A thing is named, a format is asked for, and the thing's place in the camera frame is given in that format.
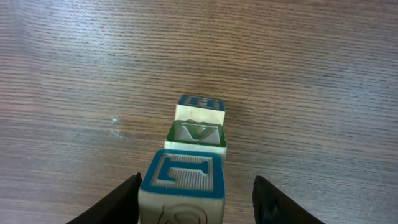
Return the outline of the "red U letter block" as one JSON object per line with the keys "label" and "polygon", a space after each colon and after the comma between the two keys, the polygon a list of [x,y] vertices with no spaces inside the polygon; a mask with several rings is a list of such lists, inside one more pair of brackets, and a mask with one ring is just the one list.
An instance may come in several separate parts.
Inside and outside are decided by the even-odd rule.
{"label": "red U letter block", "polygon": [[223,100],[183,94],[176,104],[174,120],[192,120],[223,126],[225,114]]}

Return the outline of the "pretzel block red side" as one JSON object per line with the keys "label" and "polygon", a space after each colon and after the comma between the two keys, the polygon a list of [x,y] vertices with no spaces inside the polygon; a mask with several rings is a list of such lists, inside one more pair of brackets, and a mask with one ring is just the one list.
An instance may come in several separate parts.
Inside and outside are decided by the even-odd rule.
{"label": "pretzel block red side", "polygon": [[156,152],[138,193],[141,224],[222,224],[223,163],[209,152]]}

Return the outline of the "red I block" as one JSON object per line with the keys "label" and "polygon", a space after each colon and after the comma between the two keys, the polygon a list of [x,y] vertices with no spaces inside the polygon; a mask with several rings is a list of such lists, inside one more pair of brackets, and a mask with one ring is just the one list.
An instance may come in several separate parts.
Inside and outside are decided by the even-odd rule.
{"label": "red I block", "polygon": [[227,143],[220,124],[175,120],[164,142],[165,149],[209,152],[226,160]]}

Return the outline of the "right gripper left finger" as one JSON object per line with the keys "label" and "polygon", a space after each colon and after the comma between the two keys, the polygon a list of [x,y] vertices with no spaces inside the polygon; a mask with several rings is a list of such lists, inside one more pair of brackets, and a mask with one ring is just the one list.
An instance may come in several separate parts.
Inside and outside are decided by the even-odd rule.
{"label": "right gripper left finger", "polygon": [[138,224],[141,183],[138,172],[67,224]]}

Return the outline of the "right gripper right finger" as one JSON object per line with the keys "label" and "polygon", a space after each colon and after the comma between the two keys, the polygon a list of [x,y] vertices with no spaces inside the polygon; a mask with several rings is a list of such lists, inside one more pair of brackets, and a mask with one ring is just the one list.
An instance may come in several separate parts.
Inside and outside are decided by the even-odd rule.
{"label": "right gripper right finger", "polygon": [[324,224],[260,175],[254,179],[252,203],[256,224]]}

